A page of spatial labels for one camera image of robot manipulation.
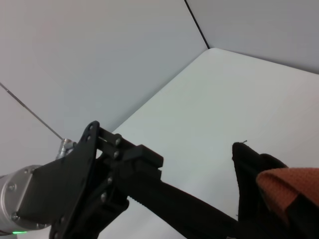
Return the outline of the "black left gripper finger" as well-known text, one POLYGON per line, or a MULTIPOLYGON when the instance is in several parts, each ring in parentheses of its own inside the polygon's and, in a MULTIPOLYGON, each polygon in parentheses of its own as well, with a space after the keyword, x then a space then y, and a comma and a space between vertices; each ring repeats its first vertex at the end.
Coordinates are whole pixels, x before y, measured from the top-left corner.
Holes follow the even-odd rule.
POLYGON ((127 179, 133 175, 145 174, 156 180, 161 178, 163 157, 144 145, 134 145, 120 134, 113 134, 99 128, 98 181, 115 178, 127 179))

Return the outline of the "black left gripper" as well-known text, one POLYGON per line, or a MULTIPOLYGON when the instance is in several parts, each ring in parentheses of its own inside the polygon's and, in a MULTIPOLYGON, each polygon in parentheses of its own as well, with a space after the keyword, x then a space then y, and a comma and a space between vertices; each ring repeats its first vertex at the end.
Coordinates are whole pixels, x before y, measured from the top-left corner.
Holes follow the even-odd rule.
POLYGON ((118 170, 98 181, 100 125, 91 122, 66 156, 36 168, 18 216, 51 226, 51 239, 96 239, 128 206, 137 178, 145 171, 118 170))

